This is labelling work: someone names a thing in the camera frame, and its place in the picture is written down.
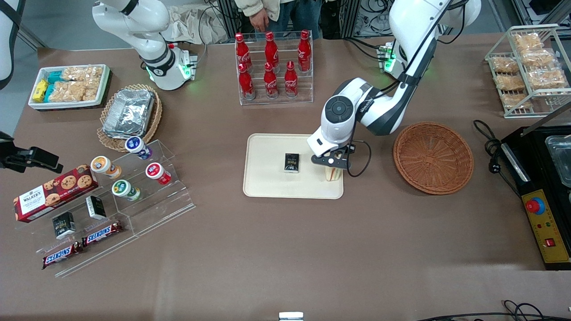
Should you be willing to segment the bystander bare hand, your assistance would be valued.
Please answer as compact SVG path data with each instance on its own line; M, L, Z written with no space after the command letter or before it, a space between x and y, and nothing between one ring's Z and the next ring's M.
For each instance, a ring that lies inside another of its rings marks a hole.
M255 31L265 33L269 26L269 16L265 8L249 16L249 22Z

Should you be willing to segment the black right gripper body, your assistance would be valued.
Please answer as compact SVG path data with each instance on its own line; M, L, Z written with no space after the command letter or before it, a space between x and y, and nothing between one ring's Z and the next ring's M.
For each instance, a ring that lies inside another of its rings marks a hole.
M12 165L6 162L6 159L16 152L16 145L13 141L14 138L12 136L5 132L0 132L0 168L18 172L17 169L14 169Z

